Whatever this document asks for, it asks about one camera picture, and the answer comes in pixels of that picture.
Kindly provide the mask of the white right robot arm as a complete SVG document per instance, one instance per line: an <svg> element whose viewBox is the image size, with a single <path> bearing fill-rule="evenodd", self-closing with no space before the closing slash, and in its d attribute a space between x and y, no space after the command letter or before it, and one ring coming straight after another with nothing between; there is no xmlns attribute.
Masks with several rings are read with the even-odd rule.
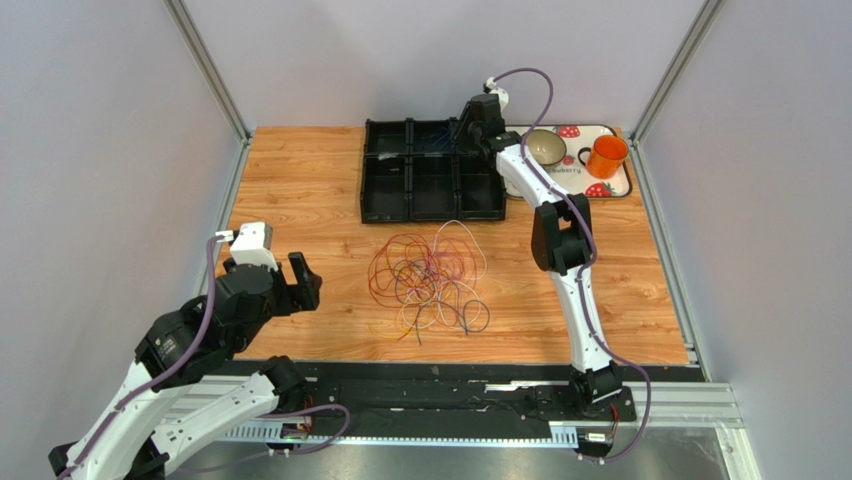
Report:
<svg viewBox="0 0 852 480"><path fill-rule="evenodd" d="M597 247L588 198L556 184L522 144L523 137L506 130L496 94L467 101L453 139L483 155L532 209L532 257L553 283L571 343L571 406L583 416L608 413L623 380L594 302L591 265Z"/></svg>

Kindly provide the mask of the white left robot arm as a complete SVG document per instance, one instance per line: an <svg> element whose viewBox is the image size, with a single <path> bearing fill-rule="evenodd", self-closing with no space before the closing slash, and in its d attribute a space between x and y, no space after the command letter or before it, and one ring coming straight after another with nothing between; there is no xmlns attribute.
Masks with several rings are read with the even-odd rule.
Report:
<svg viewBox="0 0 852 480"><path fill-rule="evenodd" d="M286 356L273 356L249 378L185 416L167 413L205 376L244 351L273 317L314 311L322 279L304 255L288 260L296 284L279 266L225 262L206 296L160 316L135 349L121 388L82 439L48 459L59 479L163 479L204 446L252 417L300 413L307 381Z"/></svg>

